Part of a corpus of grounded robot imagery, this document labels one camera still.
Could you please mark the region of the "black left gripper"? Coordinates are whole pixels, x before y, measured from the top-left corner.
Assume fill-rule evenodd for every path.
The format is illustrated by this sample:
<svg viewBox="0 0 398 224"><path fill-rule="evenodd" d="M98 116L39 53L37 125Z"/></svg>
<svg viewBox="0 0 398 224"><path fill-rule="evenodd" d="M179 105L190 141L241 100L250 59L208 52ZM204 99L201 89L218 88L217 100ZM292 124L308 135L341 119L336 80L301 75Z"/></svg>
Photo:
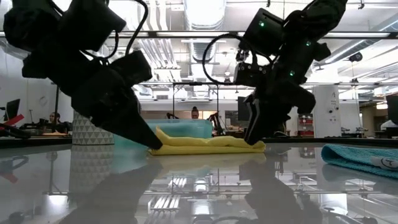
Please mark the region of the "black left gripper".
<svg viewBox="0 0 398 224"><path fill-rule="evenodd" d="M95 126L160 149L163 144L141 116L132 87L103 58L88 59L79 51L34 51L23 60L22 76L49 78L72 99L72 108Z"/></svg>

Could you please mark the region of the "succulent in triangle-pattern pot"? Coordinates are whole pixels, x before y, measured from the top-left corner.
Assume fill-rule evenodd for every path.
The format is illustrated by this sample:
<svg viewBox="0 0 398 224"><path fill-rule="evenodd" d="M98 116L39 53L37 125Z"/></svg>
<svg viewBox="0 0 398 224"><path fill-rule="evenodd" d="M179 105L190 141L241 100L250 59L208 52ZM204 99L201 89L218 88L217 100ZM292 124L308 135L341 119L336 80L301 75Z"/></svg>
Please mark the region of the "succulent in triangle-pattern pot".
<svg viewBox="0 0 398 224"><path fill-rule="evenodd" d="M114 145L113 133L97 128L77 111L73 112L72 144L80 146Z"/></svg>

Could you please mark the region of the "teal plastic tray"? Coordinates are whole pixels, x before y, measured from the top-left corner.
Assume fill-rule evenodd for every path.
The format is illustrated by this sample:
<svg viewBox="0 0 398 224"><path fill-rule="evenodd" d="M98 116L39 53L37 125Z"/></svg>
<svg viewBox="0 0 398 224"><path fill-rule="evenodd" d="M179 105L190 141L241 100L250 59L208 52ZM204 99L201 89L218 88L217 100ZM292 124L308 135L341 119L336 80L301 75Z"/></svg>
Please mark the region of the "teal plastic tray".
<svg viewBox="0 0 398 224"><path fill-rule="evenodd" d="M165 134L171 137L211 138L213 125L205 119L146 119L146 123L155 132L158 126ZM116 147L124 147L143 151L146 146L114 135Z"/></svg>

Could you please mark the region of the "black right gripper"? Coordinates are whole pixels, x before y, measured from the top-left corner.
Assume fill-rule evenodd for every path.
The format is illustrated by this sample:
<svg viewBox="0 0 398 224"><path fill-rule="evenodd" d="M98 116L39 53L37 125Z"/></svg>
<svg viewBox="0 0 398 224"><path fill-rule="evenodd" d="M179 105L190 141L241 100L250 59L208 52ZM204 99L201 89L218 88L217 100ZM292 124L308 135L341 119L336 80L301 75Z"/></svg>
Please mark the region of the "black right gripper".
<svg viewBox="0 0 398 224"><path fill-rule="evenodd" d="M301 113L310 113L316 99L301 85L313 61L321 61L331 55L326 43L314 40L298 40L284 44L254 94L245 99L249 110L249 124L244 140L254 145L263 138L274 137L283 124L290 119L288 115L293 106Z"/></svg>

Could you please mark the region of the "white pillar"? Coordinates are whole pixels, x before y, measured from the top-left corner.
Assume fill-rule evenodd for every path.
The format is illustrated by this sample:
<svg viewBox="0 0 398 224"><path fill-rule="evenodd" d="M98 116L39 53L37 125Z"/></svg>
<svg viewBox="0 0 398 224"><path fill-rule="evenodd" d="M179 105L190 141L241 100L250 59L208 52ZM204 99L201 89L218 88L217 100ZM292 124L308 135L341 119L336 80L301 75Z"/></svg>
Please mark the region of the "white pillar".
<svg viewBox="0 0 398 224"><path fill-rule="evenodd" d="M340 100L338 87L319 85L313 87L316 105L313 109L316 138L341 136Z"/></svg>

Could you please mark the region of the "red storage shelf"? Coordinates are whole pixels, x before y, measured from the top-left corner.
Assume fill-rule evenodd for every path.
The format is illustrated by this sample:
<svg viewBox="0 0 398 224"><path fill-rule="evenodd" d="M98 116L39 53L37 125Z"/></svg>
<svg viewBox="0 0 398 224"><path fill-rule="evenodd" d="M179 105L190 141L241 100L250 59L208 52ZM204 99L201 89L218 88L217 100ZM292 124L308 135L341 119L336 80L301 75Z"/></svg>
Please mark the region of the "red storage shelf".
<svg viewBox="0 0 398 224"><path fill-rule="evenodd" d="M298 115L297 136L301 138L314 138L314 125L312 114Z"/></svg>

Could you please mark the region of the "red bar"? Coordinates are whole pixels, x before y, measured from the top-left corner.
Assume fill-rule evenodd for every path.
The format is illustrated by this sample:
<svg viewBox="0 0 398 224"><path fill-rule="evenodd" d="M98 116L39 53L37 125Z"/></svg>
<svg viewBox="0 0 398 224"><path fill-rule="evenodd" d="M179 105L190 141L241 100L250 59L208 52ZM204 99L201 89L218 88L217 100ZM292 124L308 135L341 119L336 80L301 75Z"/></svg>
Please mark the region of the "red bar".
<svg viewBox="0 0 398 224"><path fill-rule="evenodd" d="M0 123L0 129L4 129L5 127L8 127L8 126L14 126L15 124L17 124L18 122L20 122L23 119L24 119L24 116L22 114L19 114L16 117L7 120L5 123Z"/></svg>

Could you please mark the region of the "teal microfiber towel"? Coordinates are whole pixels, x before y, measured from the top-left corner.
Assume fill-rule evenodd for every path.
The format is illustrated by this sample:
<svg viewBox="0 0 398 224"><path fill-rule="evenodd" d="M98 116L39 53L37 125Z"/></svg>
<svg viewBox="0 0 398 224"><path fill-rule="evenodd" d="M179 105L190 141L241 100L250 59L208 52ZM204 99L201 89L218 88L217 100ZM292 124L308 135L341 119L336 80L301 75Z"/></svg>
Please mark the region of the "teal microfiber towel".
<svg viewBox="0 0 398 224"><path fill-rule="evenodd" d="M321 157L327 164L398 180L398 149L326 144Z"/></svg>

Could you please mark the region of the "black monitor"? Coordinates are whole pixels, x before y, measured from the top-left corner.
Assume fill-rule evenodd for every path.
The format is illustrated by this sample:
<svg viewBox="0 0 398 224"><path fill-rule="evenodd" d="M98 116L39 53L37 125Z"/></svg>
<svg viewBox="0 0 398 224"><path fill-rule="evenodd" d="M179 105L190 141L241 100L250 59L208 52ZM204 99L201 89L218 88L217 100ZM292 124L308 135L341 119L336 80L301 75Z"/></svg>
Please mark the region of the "black monitor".
<svg viewBox="0 0 398 224"><path fill-rule="evenodd" d="M238 120L249 121L249 108L246 103L246 97L238 97Z"/></svg>
<svg viewBox="0 0 398 224"><path fill-rule="evenodd" d="M8 121L18 115L20 99L9 101L6 104L4 120Z"/></svg>

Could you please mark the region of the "yellow microfiber towel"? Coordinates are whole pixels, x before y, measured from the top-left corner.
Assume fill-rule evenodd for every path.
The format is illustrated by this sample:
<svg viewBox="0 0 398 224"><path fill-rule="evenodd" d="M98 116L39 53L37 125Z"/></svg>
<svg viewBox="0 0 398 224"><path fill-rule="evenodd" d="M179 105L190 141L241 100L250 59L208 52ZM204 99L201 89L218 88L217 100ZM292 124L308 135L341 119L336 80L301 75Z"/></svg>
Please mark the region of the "yellow microfiber towel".
<svg viewBox="0 0 398 224"><path fill-rule="evenodd" d="M172 137L165 134L158 126L155 135L163 145L160 149L149 149L149 154L152 156L263 153L266 148L266 144L262 141L249 145L244 139L233 136Z"/></svg>

